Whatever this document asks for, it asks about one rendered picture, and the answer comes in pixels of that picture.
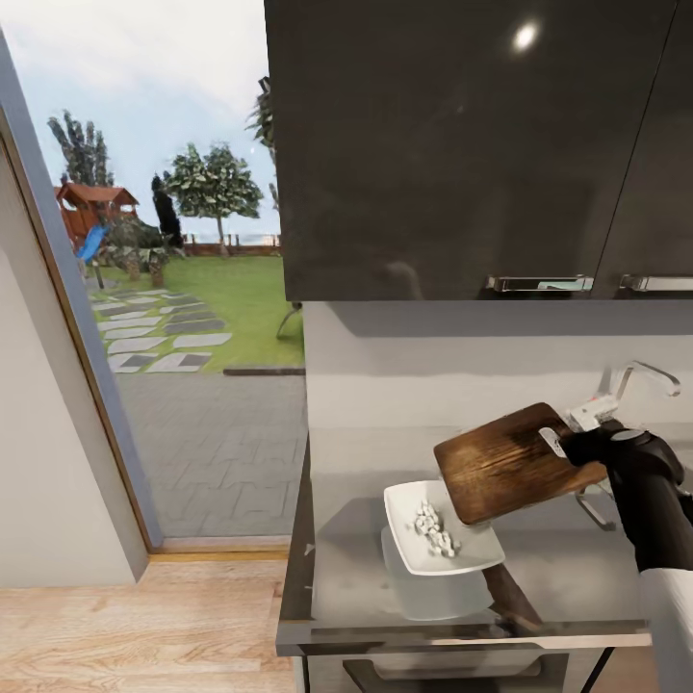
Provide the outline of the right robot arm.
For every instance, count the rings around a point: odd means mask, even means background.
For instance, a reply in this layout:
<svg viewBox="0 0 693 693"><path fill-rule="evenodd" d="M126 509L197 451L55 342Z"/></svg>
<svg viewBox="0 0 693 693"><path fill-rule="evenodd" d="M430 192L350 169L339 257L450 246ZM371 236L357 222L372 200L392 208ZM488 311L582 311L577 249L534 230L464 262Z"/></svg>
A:
<svg viewBox="0 0 693 693"><path fill-rule="evenodd" d="M659 693L693 693L693 495L676 487L684 469L665 440L599 416L623 398L593 398L570 410L578 432L556 444L575 467L605 465L642 580Z"/></svg>

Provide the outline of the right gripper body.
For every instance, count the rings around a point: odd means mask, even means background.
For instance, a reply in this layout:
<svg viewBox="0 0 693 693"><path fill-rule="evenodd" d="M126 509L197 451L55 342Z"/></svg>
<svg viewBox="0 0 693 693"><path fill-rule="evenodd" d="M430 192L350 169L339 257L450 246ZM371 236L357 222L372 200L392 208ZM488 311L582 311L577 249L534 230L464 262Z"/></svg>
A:
<svg viewBox="0 0 693 693"><path fill-rule="evenodd" d="M565 457L575 467L590 463L593 461L600 462L593 452L597 437L616 429L622 429L624 423L618 423L616 420L609 420L588 432L573 432L572 435L564 438L557 438L556 444L564 451Z"/></svg>

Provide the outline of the cutting board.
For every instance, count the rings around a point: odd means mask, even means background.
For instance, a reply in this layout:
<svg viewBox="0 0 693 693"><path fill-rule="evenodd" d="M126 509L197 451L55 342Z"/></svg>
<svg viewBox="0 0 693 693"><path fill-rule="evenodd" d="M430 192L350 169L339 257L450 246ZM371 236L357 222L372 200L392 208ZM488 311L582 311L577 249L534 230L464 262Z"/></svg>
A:
<svg viewBox="0 0 693 693"><path fill-rule="evenodd" d="M478 426L434 448L448 495L462 526L489 521L579 488L603 482L593 461L575 467L540 434L573 434L551 406L537 402Z"/></svg>

